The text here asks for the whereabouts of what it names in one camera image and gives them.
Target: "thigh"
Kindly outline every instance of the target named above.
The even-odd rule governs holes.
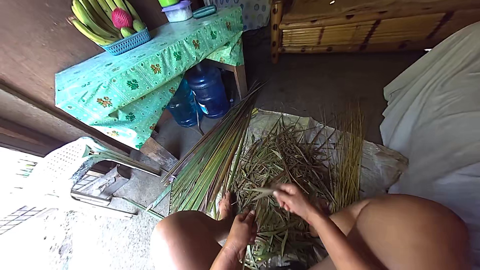
[[[467,228],[448,208],[408,195],[365,206],[347,236],[373,266],[390,270],[470,269]]]
[[[150,241],[156,269],[209,270],[222,248],[211,231],[216,222],[198,211],[180,211],[160,221]]]

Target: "hand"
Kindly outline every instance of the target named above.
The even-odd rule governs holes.
[[[280,184],[277,190],[273,192],[280,207],[291,213],[299,215],[308,223],[309,215],[315,212],[315,207],[308,201],[298,186],[294,184]]]
[[[235,217],[224,247],[233,249],[237,259],[241,260],[245,255],[245,248],[248,244],[254,244],[256,236],[255,211],[245,211]]]

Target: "green floral tablecloth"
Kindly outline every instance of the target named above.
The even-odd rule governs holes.
[[[243,65],[241,9],[162,25],[152,40],[55,74],[56,106],[136,149],[150,137],[185,71],[205,58]]]

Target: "green lid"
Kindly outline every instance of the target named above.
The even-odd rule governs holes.
[[[171,5],[175,5],[176,3],[179,2],[179,0],[158,0],[160,2],[160,6],[167,7]]]

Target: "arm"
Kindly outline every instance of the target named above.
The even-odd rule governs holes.
[[[338,270],[370,269],[335,223],[311,205],[297,186],[282,184],[274,195],[281,207],[299,215],[315,228]]]
[[[245,248],[253,243],[257,233],[255,211],[244,212],[235,217],[225,245],[218,253],[210,270],[241,269],[240,261]]]

